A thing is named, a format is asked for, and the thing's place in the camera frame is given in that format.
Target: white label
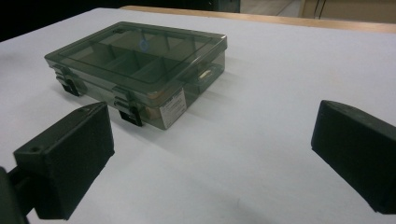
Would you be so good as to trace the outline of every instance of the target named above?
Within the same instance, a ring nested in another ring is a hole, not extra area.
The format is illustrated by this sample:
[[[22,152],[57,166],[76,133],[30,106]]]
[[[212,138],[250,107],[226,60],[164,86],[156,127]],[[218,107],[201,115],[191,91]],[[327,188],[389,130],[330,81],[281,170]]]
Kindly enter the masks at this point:
[[[181,89],[160,107],[165,129],[169,128],[186,110],[186,97],[184,96],[184,90]]]

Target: clear plastic box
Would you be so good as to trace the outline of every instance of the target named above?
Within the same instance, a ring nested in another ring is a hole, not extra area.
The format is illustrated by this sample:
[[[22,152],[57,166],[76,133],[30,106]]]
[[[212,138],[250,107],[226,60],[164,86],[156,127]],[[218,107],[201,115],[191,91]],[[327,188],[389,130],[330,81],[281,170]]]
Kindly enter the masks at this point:
[[[119,22],[45,56],[65,91],[169,128],[224,71],[227,36]]]

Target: white table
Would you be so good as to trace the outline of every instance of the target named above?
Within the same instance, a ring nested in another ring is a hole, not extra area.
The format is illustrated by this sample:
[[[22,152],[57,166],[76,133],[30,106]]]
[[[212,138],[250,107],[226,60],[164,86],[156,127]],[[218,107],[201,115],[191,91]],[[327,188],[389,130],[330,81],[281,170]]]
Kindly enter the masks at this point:
[[[226,71],[167,131],[109,108],[116,154],[67,223],[396,223],[311,150],[321,100],[396,124],[396,35],[98,8],[0,43],[0,165],[74,109],[44,55],[118,21],[226,34]],[[64,223],[40,220],[31,223]]]

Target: wooden table edge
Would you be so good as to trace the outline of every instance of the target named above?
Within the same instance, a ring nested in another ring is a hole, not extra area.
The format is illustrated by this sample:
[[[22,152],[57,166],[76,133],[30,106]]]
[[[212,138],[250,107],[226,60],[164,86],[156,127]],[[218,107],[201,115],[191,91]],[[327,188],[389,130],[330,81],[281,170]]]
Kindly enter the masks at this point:
[[[390,24],[390,23],[314,20],[314,19],[304,19],[304,18],[250,15],[250,14],[242,14],[242,13],[201,11],[201,10],[164,8],[164,7],[125,6],[125,7],[121,7],[120,9],[163,13],[163,14],[174,14],[174,15],[213,17],[213,18],[224,18],[224,19],[242,20],[242,21],[259,21],[259,22],[269,22],[269,23],[277,23],[277,24],[307,26],[307,27],[396,34],[396,24]]]

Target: plastic organizer box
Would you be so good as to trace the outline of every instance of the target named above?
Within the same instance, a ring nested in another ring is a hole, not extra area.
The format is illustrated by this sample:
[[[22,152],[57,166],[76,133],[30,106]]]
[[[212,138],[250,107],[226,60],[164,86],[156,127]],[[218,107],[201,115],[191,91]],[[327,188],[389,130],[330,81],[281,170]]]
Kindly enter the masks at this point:
[[[45,56],[65,91],[169,128],[224,71],[227,36],[118,22]]]

